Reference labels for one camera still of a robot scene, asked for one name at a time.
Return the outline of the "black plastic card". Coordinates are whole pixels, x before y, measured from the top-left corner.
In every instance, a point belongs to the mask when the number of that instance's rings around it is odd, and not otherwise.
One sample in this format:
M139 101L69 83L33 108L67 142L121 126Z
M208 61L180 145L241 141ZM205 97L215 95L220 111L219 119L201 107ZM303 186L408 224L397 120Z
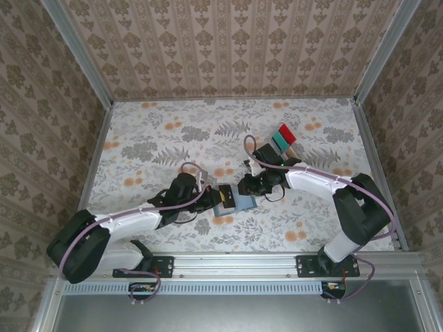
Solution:
M227 184L223 184L219 186L219 193L221 197L221 202L223 207L226 208L234 208L235 207L235 199L232 187Z

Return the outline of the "blue leather card holder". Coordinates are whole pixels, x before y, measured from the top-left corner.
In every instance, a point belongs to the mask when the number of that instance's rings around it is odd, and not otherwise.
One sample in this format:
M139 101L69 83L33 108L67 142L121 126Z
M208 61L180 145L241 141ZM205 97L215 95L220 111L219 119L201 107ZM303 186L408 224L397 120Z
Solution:
M233 198L235 207L224 207L224 203L221 202L213 208L214 215L216 217L228 216L230 214L244 212L257 207L254 196L239 195L238 192L233 192Z

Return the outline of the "clear acrylic card stand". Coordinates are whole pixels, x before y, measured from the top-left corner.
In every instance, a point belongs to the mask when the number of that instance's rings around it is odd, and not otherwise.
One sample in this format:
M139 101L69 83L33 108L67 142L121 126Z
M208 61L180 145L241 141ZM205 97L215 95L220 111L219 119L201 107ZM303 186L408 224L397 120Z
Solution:
M296 150L297 137L286 123L281 124L270 136L270 144L276 152L285 158L297 158L300 152Z

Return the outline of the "teal card stack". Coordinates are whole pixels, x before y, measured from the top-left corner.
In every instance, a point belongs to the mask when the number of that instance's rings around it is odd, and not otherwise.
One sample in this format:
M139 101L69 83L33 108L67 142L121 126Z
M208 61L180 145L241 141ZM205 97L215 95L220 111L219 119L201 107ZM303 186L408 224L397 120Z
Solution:
M285 140L284 136L276 131L272 136L272 141L276 145L276 147L282 152L285 153L290 147L289 143Z

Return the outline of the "red card stack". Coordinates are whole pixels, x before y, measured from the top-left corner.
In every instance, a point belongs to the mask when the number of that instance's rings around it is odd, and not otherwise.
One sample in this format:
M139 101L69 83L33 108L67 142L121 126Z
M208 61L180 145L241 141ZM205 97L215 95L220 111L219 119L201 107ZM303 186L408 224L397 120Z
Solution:
M278 131L288 145L293 145L297 141L292 130L286 124L282 124Z

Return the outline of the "black connector board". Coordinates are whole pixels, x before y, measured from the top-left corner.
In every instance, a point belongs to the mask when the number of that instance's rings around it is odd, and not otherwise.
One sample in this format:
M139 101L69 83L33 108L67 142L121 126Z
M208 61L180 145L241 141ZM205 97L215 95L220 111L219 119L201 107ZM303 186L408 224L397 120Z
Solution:
M156 282L135 282L130 283L128 286L128 296L130 299L136 302L147 301L157 288Z
M346 292L344 282L322 282L321 288L320 296L325 299L342 299Z

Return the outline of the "grey metal panel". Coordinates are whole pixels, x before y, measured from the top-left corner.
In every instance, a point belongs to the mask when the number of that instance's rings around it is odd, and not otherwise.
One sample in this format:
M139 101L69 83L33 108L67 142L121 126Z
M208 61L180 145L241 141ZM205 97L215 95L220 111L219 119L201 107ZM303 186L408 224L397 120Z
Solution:
M125 295L44 293L31 332L443 332L427 283L375 281L341 303L317 295Z

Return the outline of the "aluminium table edge rail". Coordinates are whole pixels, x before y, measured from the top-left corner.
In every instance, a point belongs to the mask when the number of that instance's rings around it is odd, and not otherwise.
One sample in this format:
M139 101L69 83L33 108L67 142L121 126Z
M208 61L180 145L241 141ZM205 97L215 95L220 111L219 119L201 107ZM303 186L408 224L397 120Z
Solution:
M173 256L173 279L340 279L342 277L299 277L296 268L298 255L316 255L311 252L289 253L152 253L152 256ZM377 279L423 278L425 269L419 255L413 252L362 252L354 257L360 276L373 273ZM112 276L113 270L94 273Z

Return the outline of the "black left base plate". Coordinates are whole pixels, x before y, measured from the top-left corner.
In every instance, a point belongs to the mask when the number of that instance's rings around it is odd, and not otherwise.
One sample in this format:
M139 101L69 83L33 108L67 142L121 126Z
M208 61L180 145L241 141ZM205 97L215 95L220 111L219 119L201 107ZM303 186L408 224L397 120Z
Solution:
M114 269L112 277L114 278L142 278L148 277L147 272L158 275L160 278L172 278L174 271L173 256L153 256L142 258L141 262L133 269L131 273L124 272L122 269Z

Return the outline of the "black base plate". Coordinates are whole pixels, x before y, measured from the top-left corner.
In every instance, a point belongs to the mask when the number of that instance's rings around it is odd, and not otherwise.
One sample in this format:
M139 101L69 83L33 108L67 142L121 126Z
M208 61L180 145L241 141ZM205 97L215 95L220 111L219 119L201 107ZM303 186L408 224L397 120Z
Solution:
M158 275L160 278L172 278L174 271L173 256L153 256L142 258L141 262L133 269L131 273L124 272L122 269L114 269L112 277L114 278L142 278L148 277L147 272Z
M360 270L357 260L348 256L339 263L327 256L298 255L296 268L299 277L359 277Z

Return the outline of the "aluminium side rail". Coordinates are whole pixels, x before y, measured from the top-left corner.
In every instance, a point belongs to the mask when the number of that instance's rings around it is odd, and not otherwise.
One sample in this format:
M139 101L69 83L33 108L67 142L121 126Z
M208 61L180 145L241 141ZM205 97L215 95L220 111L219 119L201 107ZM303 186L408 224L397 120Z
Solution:
M107 132L110 128L112 115L113 115L113 106L110 106L105 111L105 116L103 118L103 123L100 128L100 133L99 133L96 147L94 149L94 153L93 153L93 156L91 159L89 171L87 173L86 181L85 181L85 184L84 184L84 187L82 190L80 201L78 203L78 208L77 208L78 211L86 209L89 204L89 198L91 196L93 182L96 177L96 172L97 172L98 165L100 162L100 157L102 154L103 147L105 145Z
M354 117L359 128L359 133L361 136L361 140L363 146L365 147L366 156L368 159L368 163L370 165L370 169L372 172L372 177L377 184L380 192L383 194L387 204L391 208L394 217L397 219L397 223L395 226L395 231L392 233L391 239L394 243L395 250L400 251L409 251L409 247L404 235L404 231L402 229L401 223L399 221L398 213L395 207L395 203L393 201L392 195L390 193L390 188L388 186L388 182L386 180L383 167L381 165L381 161L377 152L376 145L374 143L374 139L372 137L372 133L370 130L370 126L368 121L366 120L365 113L363 107L358 104L355 100L351 99L352 109L354 112Z

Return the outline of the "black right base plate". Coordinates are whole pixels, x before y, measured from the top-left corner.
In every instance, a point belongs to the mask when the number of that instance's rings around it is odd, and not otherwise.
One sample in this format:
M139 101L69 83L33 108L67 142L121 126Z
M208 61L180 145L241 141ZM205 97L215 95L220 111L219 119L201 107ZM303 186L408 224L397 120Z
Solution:
M298 255L296 268L299 277L359 277L360 270L357 260L348 256L339 263L327 256Z

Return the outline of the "aluminium frame post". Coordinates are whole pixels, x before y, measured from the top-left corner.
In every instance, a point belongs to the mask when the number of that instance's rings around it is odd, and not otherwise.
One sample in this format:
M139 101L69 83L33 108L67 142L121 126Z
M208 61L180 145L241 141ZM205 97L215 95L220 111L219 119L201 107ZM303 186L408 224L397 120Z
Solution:
M421 0L401 0L397 12L356 89L354 100L357 105L364 103L420 3Z
M80 39L80 35L63 8L62 3L60 0L41 0L41 2L62 35L66 45L72 52L82 72L88 79L101 104L106 111L111 110L114 101L111 92L102 79L98 67L89 55L86 43Z

